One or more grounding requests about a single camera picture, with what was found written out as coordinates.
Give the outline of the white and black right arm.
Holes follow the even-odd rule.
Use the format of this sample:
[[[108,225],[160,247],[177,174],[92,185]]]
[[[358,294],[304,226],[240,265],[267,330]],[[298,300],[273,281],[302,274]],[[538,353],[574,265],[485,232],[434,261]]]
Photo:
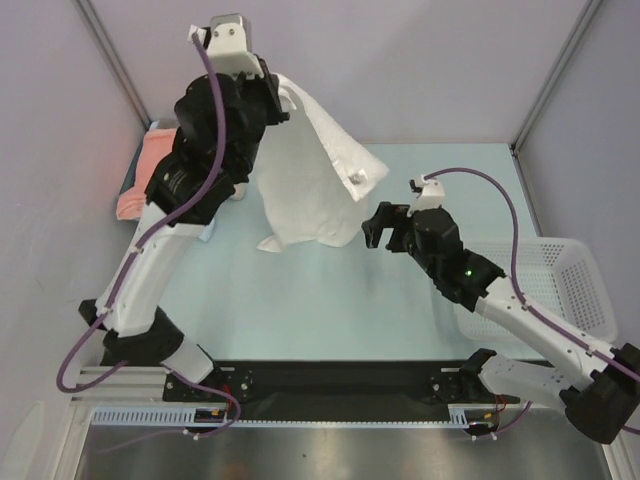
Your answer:
[[[408,254],[454,304],[505,328],[542,355],[548,366],[509,360],[489,350],[473,354],[460,377],[463,395],[484,401],[515,396],[563,413],[587,438],[608,445],[626,430],[639,406],[639,349],[595,338],[528,299],[514,277],[467,249],[442,207],[413,211],[382,202],[363,222],[367,248]]]

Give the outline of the white towel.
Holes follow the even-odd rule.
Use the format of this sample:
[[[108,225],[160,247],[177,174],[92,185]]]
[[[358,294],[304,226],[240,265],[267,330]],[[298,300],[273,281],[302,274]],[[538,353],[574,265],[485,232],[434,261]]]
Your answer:
[[[366,218],[368,195],[389,168],[356,141],[304,89],[279,74],[285,122],[260,142],[253,178],[271,235],[257,248],[281,253],[315,241],[347,245]]]

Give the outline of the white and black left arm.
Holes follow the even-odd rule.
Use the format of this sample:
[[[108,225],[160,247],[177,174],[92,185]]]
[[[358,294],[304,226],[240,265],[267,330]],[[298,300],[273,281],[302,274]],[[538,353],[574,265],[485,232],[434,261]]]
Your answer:
[[[175,104],[178,128],[145,189],[130,249],[108,289],[79,313],[105,331],[117,363],[162,365],[185,378],[199,400],[214,397],[220,376],[211,357],[160,308],[181,257],[218,208],[249,180],[265,130],[288,120],[276,75],[201,76]]]

